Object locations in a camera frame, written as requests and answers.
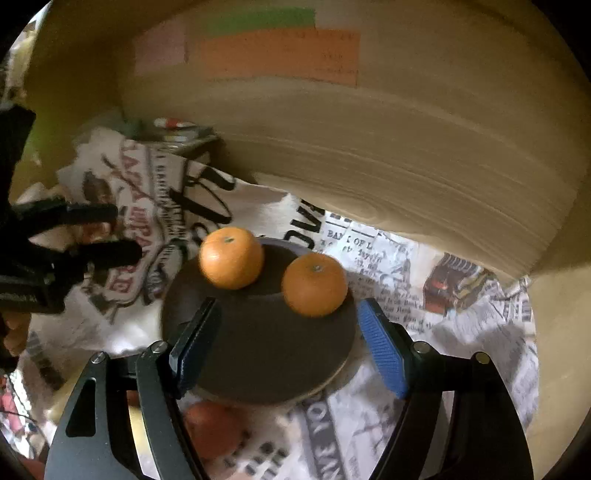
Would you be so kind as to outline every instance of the wood grain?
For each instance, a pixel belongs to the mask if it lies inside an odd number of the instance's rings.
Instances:
[[[126,112],[212,124],[227,142],[229,168],[312,187],[321,205],[437,239],[504,278],[527,272],[587,169],[591,104],[568,55],[461,2],[306,5],[316,7],[317,27],[360,32],[358,88],[208,82],[197,60],[137,79],[123,45]],[[187,21],[224,9],[201,5]],[[199,42],[199,30],[192,35]]]

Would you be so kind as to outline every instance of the wooden board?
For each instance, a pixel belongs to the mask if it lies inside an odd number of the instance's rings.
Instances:
[[[222,324],[197,380],[200,394],[234,405],[277,405],[321,390],[344,366],[355,338],[357,315],[349,294],[336,312],[311,319],[292,311],[281,293],[287,265],[304,247],[260,239],[265,263],[259,279],[236,290],[220,290],[188,262],[166,294],[165,338],[190,321],[206,297],[221,303]]]
[[[535,23],[540,14],[531,7],[530,24],[516,26],[462,2],[305,5],[316,28],[359,33],[357,88],[208,80],[208,19],[241,10],[208,2],[185,13],[195,25],[186,65],[138,79],[121,45],[126,113],[213,125],[227,146],[217,166],[231,173],[285,179],[321,207],[427,239],[506,279],[531,269],[591,154],[588,85],[557,34]]]

